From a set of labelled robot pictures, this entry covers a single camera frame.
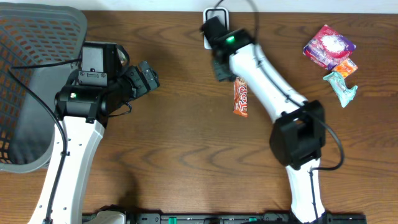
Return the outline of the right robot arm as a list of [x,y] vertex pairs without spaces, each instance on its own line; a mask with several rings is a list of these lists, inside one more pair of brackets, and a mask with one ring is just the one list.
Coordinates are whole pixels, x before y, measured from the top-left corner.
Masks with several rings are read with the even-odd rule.
[[217,17],[205,21],[201,31],[214,59],[247,83],[270,116],[269,145],[288,173],[292,214],[300,223],[320,221],[325,214],[317,172],[325,145],[322,105],[295,91],[248,31],[229,31]]

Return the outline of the teal snack wrapper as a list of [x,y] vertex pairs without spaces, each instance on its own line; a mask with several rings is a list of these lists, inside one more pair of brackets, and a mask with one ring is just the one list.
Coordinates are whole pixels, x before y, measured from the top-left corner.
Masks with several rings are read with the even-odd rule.
[[346,86],[345,79],[339,72],[331,72],[330,74],[325,75],[323,80],[327,81],[331,85],[342,108],[345,108],[356,96],[358,86],[354,85],[352,88],[348,88]]

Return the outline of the small orange carton box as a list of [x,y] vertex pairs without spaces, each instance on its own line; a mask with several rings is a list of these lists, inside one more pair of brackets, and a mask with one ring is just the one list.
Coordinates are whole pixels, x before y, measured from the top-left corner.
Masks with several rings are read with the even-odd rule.
[[358,66],[350,59],[346,58],[339,65],[333,68],[334,72],[338,72],[343,78],[347,78],[349,75],[357,71]]

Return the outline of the orange brown snack bar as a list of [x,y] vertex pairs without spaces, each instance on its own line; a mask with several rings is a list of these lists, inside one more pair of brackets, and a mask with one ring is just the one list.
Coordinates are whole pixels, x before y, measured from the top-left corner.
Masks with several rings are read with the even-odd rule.
[[234,81],[233,113],[245,118],[248,116],[248,86],[242,78]]

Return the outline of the red purple snack bag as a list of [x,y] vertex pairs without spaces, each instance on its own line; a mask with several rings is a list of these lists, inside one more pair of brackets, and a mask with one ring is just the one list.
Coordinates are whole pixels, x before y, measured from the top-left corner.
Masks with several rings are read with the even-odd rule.
[[326,70],[347,59],[356,45],[328,25],[324,25],[303,48],[303,54]]

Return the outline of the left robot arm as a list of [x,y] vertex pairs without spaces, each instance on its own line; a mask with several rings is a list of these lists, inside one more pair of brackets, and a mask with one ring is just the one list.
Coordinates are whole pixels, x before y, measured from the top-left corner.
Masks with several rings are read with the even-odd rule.
[[82,223],[91,165],[114,111],[159,87],[159,76],[142,61],[119,75],[80,70],[55,96],[55,135],[49,168],[30,223]]

